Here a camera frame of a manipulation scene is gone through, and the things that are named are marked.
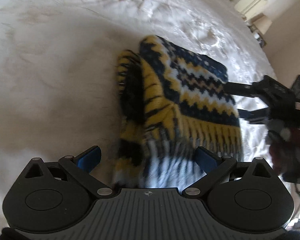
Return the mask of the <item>gloved right hand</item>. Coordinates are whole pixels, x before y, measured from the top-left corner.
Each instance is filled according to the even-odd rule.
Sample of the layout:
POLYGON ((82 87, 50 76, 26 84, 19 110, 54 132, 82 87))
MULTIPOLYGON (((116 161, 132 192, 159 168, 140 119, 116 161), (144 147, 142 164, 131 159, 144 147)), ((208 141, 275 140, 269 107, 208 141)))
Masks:
POLYGON ((284 181, 300 184, 300 129, 285 127, 280 120, 269 122, 267 129, 273 170, 284 181))

